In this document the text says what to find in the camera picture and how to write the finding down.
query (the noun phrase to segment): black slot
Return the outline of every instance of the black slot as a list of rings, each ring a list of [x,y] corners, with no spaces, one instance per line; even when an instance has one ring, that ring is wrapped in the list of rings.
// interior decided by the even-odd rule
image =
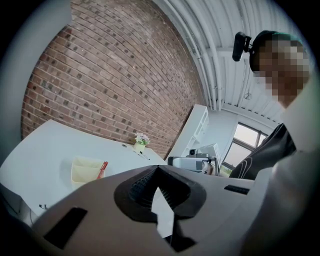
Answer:
[[[239,187],[239,186],[233,186],[233,185],[228,185],[224,188],[225,190],[229,190],[232,192],[236,192],[236,193],[240,193],[243,195],[248,194],[248,192],[250,191],[249,188],[244,188],[244,187]]]
[[[63,249],[69,238],[83,220],[87,211],[82,208],[72,208],[46,235],[44,239],[54,246]]]

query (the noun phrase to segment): machine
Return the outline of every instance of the machine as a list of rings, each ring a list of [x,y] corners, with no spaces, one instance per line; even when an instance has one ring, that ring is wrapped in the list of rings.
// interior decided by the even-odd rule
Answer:
[[[254,181],[170,165],[133,169],[80,187],[32,229],[60,255],[260,255],[302,215],[316,187],[319,153],[284,158]],[[172,235],[164,239],[151,212],[158,187],[174,212]]]

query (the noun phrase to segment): white bookshelf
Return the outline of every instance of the white bookshelf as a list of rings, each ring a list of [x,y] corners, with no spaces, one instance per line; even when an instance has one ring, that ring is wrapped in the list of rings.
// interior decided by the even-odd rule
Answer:
[[[185,157],[189,155],[189,150],[198,148],[204,139],[208,126],[208,108],[195,104],[168,157]]]

